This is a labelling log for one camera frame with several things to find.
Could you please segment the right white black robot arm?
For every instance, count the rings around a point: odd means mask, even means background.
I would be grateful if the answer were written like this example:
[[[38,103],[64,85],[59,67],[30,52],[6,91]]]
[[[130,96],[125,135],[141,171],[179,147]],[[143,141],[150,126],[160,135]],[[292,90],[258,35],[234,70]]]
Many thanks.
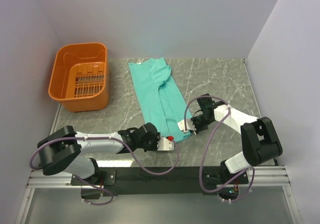
[[[197,101],[201,114],[187,118],[184,114],[180,128],[184,133],[195,135],[208,129],[217,122],[208,142],[222,124],[232,128],[241,137],[242,151],[221,162],[219,178],[230,184],[241,171],[256,167],[283,154],[283,147],[275,130],[273,122],[268,117],[255,117],[241,112],[222,98],[208,93],[192,99]]]

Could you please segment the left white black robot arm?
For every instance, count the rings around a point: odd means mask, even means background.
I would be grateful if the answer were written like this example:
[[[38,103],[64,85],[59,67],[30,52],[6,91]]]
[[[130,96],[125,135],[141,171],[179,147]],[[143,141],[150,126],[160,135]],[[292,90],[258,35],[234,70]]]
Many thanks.
[[[67,125],[37,144],[42,173],[52,176],[61,172],[73,174],[88,185],[104,178],[94,158],[86,154],[127,154],[137,149],[157,151],[161,134],[152,123],[132,127],[109,134],[87,134],[75,131]]]

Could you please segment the orange plastic basket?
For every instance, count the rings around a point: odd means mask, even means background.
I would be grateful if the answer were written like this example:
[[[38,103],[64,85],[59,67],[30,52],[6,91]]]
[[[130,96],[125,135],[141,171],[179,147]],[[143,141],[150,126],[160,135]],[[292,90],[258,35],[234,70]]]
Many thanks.
[[[48,94],[69,112],[99,111],[109,102],[109,76],[104,44],[69,44],[56,54]]]

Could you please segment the teal t shirt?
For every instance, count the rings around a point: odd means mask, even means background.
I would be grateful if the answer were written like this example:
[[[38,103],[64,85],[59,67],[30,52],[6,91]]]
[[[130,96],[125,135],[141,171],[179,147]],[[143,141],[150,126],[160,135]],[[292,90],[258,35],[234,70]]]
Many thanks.
[[[172,136],[177,143],[190,137],[178,127],[187,104],[165,59],[130,62],[128,68],[144,122],[152,123],[162,136]]]

